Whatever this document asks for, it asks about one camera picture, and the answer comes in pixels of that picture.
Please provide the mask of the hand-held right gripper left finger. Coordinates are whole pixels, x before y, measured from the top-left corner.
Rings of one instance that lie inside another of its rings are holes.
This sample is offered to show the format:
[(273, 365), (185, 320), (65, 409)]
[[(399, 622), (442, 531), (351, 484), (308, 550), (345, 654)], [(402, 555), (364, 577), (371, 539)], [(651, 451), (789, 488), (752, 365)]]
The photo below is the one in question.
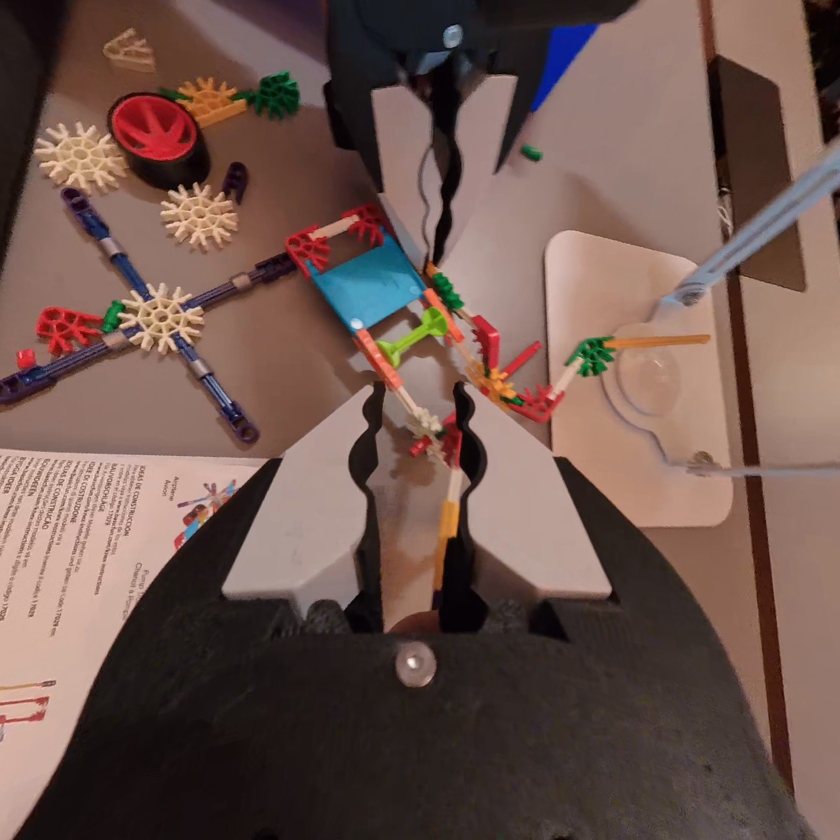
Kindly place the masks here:
[(383, 631), (381, 541), (369, 480), (385, 387), (362, 387), (280, 458), (222, 593), (279, 599), (303, 619), (336, 602), (357, 633)]

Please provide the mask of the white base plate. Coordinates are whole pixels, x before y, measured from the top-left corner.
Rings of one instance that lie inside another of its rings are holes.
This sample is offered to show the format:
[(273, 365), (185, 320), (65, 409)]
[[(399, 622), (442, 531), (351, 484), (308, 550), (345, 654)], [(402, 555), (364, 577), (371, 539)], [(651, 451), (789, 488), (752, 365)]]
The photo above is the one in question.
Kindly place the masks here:
[[(622, 326), (647, 321), (696, 268), (681, 256), (591, 234), (555, 235), (544, 253), (550, 382), (559, 380), (581, 342), (615, 337)], [(706, 301), (717, 328), (710, 293), (698, 303)], [(715, 527), (726, 520), (732, 479), (667, 465), (652, 437), (613, 409), (604, 374), (578, 375), (569, 386), (551, 419), (553, 453), (568, 458), (641, 529)]]

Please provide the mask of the white snowflake connector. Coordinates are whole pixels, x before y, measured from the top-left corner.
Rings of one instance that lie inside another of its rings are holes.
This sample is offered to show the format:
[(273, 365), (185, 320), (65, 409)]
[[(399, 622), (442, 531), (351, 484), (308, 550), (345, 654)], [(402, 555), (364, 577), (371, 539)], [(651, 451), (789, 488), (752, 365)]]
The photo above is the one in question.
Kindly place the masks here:
[(179, 245), (209, 252), (228, 245), (238, 232), (234, 203), (209, 184), (178, 185), (161, 202), (164, 229)]
[(87, 195), (119, 189), (129, 167), (110, 134), (76, 122), (73, 130), (59, 123), (47, 128), (46, 135), (37, 138), (34, 156), (53, 183)]

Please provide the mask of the black wheel red hub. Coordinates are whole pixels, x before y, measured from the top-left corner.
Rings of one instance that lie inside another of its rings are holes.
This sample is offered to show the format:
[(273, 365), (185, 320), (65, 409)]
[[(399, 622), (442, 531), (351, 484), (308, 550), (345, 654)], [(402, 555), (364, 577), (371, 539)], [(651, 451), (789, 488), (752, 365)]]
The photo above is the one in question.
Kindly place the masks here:
[(127, 94), (111, 105), (107, 124), (129, 169), (148, 186), (167, 192), (209, 176), (203, 132), (174, 101), (151, 92)]

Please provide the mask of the colourful toy construction model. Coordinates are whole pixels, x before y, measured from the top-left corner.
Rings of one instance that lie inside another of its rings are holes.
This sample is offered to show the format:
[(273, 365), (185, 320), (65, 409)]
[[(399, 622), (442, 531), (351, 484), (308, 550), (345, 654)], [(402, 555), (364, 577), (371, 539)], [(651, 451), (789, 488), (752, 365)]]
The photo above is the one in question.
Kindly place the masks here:
[(467, 311), (451, 281), (434, 264), (427, 262), (423, 272), (414, 268), (378, 205), (362, 205), (331, 225), (306, 228), (289, 237), (286, 246), (294, 266), (318, 288), (373, 371), (402, 405), (416, 439), (412, 455), (427, 453), (448, 468), (435, 556), (435, 610), (443, 597), (446, 549), (459, 526), (461, 433), (455, 413), (441, 421), (409, 395), (398, 373), (407, 351), (427, 337), (445, 340), (461, 355), (468, 378), (480, 394), (504, 412), (545, 424), (575, 376), (602, 375), (618, 352), (704, 345), (711, 340), (707, 333), (586, 339), (573, 351), (555, 384), (540, 385), (535, 393), (518, 392), (510, 375), (541, 349), (541, 342), (532, 343), (501, 368), (499, 332)]

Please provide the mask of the green round connector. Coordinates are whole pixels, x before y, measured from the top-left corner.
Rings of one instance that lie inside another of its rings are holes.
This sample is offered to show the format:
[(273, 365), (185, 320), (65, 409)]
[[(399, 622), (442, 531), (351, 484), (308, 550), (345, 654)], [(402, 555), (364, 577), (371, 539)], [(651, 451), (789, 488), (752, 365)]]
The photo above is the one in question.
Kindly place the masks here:
[(256, 88), (244, 91), (243, 99), (257, 116), (269, 121), (295, 116), (301, 100), (298, 83), (288, 71), (262, 77)]

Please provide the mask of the yellow fan connector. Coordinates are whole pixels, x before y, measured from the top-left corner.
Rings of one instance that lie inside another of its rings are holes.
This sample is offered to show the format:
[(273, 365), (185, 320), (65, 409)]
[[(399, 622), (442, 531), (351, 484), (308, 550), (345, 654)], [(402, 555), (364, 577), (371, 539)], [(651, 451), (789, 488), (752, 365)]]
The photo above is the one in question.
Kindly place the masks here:
[(175, 89), (174, 96), (202, 129), (237, 117), (248, 109), (242, 91), (213, 77), (186, 80)]

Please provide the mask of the blue plastic bin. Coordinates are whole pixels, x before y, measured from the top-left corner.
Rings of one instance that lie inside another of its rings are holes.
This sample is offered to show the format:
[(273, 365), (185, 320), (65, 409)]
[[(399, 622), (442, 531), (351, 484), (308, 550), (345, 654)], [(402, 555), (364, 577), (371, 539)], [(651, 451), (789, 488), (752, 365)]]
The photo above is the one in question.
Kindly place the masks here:
[(531, 112), (538, 111), (576, 57), (587, 46), (599, 24), (556, 27), (551, 33), (549, 49)]

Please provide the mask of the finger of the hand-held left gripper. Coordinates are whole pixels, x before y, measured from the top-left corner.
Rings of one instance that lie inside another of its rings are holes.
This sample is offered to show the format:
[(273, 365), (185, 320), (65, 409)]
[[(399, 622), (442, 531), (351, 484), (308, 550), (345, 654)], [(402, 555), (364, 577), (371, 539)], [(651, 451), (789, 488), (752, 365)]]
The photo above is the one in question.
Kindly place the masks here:
[(490, 189), (517, 86), (514, 75), (485, 75), (458, 106), (446, 138), (450, 156), (432, 250), (437, 265), (446, 260)]
[(417, 270), (434, 255), (438, 224), (438, 166), (433, 115), (407, 85), (373, 90), (381, 165), (379, 199), (396, 239)]

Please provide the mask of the dark rectangular plate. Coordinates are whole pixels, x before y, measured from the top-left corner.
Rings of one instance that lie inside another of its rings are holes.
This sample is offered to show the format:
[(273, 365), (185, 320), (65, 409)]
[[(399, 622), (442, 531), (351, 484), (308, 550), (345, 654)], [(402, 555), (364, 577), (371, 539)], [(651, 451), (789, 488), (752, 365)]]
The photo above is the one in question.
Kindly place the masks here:
[[(728, 189), (733, 227), (740, 230), (791, 184), (780, 90), (769, 78), (724, 56), (711, 61), (708, 79), (718, 179)], [(798, 227), (779, 234), (740, 271), (766, 284), (805, 292)]]

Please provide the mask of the pale wedge connector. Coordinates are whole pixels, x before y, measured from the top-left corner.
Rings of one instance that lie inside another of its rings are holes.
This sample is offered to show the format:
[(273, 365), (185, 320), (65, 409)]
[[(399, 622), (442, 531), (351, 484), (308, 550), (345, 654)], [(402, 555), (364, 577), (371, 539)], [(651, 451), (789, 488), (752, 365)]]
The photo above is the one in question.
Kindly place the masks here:
[(154, 49), (134, 28), (115, 35), (101, 51), (115, 67), (146, 74), (157, 71)]

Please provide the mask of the blue rod cross assembly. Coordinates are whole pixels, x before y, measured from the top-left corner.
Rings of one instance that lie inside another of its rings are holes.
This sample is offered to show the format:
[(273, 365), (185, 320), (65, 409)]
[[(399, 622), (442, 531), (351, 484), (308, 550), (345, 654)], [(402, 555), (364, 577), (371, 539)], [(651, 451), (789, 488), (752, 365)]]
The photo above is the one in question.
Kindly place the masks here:
[(93, 362), (120, 354), (129, 347), (144, 352), (155, 350), (162, 355), (172, 352), (210, 397), (237, 441), (244, 445), (254, 444), (259, 439), (257, 426), (223, 388), (211, 365), (196, 351), (194, 342), (201, 334), (206, 307), (289, 275), (296, 268), (289, 255), (283, 252), (263, 260), (252, 270), (238, 273), (220, 286), (193, 297), (179, 287), (172, 290), (163, 283), (157, 287), (147, 283), (90, 199), (78, 189), (64, 187), (60, 197), (82, 231), (96, 243), (110, 266), (129, 286), (129, 299), (120, 301), (124, 309), (119, 315), (119, 328), (125, 331), (130, 344), (122, 350), (107, 351), (100, 343), (47, 364), (17, 370), (2, 378), (2, 407), (21, 403)]

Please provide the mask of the red connector with green clip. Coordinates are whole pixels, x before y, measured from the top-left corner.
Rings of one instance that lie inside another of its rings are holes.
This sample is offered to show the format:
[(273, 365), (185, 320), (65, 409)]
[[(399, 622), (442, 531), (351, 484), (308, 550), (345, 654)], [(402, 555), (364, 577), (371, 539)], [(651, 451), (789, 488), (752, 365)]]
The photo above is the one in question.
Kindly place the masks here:
[(115, 301), (104, 317), (68, 308), (46, 308), (38, 316), (36, 337), (54, 361), (102, 343), (107, 351), (122, 350), (130, 339), (120, 327), (122, 303)]

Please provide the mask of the instruction booklet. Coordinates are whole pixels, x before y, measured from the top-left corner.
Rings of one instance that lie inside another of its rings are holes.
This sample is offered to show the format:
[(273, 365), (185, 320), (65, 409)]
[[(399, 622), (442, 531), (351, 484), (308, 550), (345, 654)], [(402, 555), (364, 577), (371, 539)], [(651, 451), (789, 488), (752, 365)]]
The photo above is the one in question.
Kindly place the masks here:
[(1, 838), (47, 786), (140, 598), (264, 463), (2, 450)]

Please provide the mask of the white mount bracket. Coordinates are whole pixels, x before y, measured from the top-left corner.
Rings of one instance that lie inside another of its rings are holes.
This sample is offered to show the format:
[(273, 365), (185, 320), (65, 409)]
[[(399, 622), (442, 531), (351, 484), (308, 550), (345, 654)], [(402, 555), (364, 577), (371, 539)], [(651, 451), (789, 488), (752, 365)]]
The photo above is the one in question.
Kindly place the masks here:
[(647, 321), (617, 329), (612, 346), (628, 348), (669, 346), (675, 350), (681, 390), (675, 407), (665, 416), (646, 416), (624, 398), (615, 362), (603, 375), (607, 399), (628, 424), (652, 437), (668, 466), (683, 470), (704, 464), (729, 464), (726, 407), (721, 384), (718, 337), (713, 307), (706, 301), (692, 307), (675, 302), (659, 304)]

